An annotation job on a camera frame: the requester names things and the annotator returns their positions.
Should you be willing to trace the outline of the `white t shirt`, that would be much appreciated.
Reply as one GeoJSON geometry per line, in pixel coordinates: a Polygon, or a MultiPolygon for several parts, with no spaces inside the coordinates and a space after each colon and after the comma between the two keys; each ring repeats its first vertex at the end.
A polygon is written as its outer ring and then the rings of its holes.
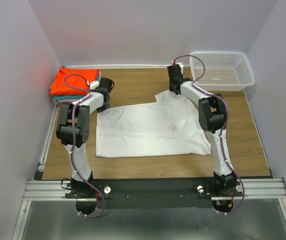
{"type": "Polygon", "coordinates": [[[113,107],[99,113],[96,156],[104,158],[194,154],[207,156],[211,145],[198,111],[183,95],[169,90],[155,102],[113,107]]]}

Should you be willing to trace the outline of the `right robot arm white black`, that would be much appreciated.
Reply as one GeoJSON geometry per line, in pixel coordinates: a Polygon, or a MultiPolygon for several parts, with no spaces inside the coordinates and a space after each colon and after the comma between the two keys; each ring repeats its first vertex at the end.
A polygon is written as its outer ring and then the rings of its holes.
{"type": "Polygon", "coordinates": [[[224,196],[237,184],[237,175],[232,166],[226,138],[229,109],[220,94],[210,93],[190,78],[184,78],[181,67],[173,64],[167,67],[169,90],[183,95],[198,105],[199,124],[207,135],[214,157],[213,191],[224,196]]]}

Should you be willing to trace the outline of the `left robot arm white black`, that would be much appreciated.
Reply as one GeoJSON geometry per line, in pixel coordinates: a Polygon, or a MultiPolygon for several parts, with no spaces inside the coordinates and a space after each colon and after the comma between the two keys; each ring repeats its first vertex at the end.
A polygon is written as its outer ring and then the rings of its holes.
{"type": "Polygon", "coordinates": [[[90,182],[92,170],[87,161],[86,142],[90,136],[90,115],[99,113],[110,107],[110,93],[115,83],[109,78],[101,78],[93,82],[85,81],[87,88],[82,89],[85,96],[71,103],[63,103],[60,107],[56,128],[56,137],[64,145],[69,155],[72,177],[71,193],[87,198],[96,193],[103,194],[90,182]]]}

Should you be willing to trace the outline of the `white back edge strip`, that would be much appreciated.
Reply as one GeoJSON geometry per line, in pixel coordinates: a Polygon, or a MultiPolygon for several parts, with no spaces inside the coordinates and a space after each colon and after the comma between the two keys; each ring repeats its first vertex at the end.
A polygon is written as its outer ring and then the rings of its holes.
{"type": "Polygon", "coordinates": [[[94,65],[68,65],[65,68],[69,69],[162,69],[168,64],[94,64],[94,65]]]}

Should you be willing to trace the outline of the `orange folded t shirt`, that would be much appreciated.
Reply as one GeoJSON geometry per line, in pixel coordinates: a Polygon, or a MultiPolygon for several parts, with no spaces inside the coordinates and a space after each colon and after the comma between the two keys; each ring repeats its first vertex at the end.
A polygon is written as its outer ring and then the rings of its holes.
{"type": "MultiPolygon", "coordinates": [[[[89,82],[92,82],[97,79],[99,76],[98,69],[72,69],[72,68],[64,68],[60,67],[59,71],[55,74],[55,78],[53,83],[50,86],[50,95],[53,96],[85,96],[87,93],[83,90],[73,89],[67,87],[63,80],[71,74],[79,74],[89,82]]],[[[85,80],[78,76],[71,76],[66,80],[66,83],[70,86],[80,88],[80,89],[88,89],[85,80]]]]}

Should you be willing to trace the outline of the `white plastic basket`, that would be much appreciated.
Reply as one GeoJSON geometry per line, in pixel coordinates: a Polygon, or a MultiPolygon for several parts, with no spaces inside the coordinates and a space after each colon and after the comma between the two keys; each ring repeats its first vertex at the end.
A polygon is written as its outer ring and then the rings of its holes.
{"type": "Polygon", "coordinates": [[[194,51],[190,69],[196,84],[209,92],[242,91],[256,83],[247,56],[238,51],[194,51]]]}

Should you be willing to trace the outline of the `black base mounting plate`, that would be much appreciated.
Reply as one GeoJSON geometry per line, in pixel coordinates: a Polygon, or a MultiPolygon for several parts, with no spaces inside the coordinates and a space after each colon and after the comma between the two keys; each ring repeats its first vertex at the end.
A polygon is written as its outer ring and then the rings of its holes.
{"type": "Polygon", "coordinates": [[[217,208],[242,196],[238,183],[221,186],[213,177],[89,179],[89,184],[70,179],[62,187],[76,209],[91,214],[95,209],[217,208]]]}

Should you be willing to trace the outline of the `aluminium frame rail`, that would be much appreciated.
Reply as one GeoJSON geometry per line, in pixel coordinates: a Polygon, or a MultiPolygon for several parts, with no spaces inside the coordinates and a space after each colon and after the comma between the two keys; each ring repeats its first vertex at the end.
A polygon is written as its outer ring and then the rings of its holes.
{"type": "MultiPolygon", "coordinates": [[[[45,167],[50,168],[53,176],[61,176],[67,173],[69,166],[66,160],[61,159],[58,153],[58,141],[53,135],[57,119],[58,107],[53,110],[51,121],[47,131],[47,137],[42,150],[41,158],[37,167],[37,173],[42,174],[45,167]]],[[[253,154],[245,154],[239,157],[235,165],[240,168],[240,173],[245,175],[244,183],[248,183],[253,194],[246,194],[245,198],[250,200],[254,197],[271,199],[276,197],[279,200],[282,213],[286,222],[286,183],[284,179],[266,178],[269,170],[268,161],[263,151],[263,147],[255,141],[247,142],[254,150],[253,154]]],[[[166,177],[206,177],[213,167],[212,157],[207,155],[167,155],[137,158],[96,158],[90,161],[99,176],[111,177],[117,180],[121,177],[129,179],[135,177],[137,180],[143,177],[155,177],[163,180],[166,177]]],[[[34,178],[26,183],[23,200],[31,201],[64,201],[65,191],[60,187],[59,180],[43,180],[34,178]]]]}

